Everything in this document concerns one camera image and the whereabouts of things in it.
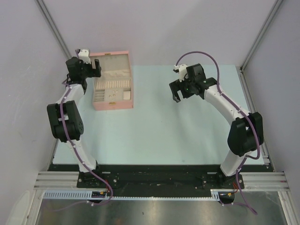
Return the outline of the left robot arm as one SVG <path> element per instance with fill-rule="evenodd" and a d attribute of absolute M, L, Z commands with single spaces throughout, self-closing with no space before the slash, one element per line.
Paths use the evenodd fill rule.
<path fill-rule="evenodd" d="M 68 74 L 62 82 L 66 88 L 65 92 L 56 103 L 49 104 L 46 108 L 53 137 L 68 146 L 82 173 L 92 172 L 97 167 L 96 159 L 86 150 L 81 138 L 84 124 L 77 108 L 77 104 L 86 93 L 86 79 L 101 77 L 99 60 L 95 59 L 94 63 L 95 67 L 90 60 L 85 62 L 77 57 L 68 59 Z"/>

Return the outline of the pink jewelry box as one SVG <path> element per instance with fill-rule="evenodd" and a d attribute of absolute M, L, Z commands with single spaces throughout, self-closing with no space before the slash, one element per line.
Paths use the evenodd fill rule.
<path fill-rule="evenodd" d="M 93 106 L 96 111 L 132 109 L 133 76 L 128 51 L 90 54 L 98 59 L 101 77 L 93 81 Z"/>

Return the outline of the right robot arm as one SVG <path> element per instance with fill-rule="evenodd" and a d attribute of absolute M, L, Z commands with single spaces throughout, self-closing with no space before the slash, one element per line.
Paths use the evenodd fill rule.
<path fill-rule="evenodd" d="M 262 116 L 237 105 L 221 90 L 215 78 L 206 77 L 201 64 L 176 65 L 173 71 L 179 75 L 177 80 L 169 84 L 175 102 L 181 101 L 179 92 L 183 98 L 199 96 L 214 106 L 230 125 L 227 138 L 229 152 L 216 176 L 217 184 L 227 188 L 233 183 L 233 175 L 240 170 L 241 164 L 263 143 Z"/>

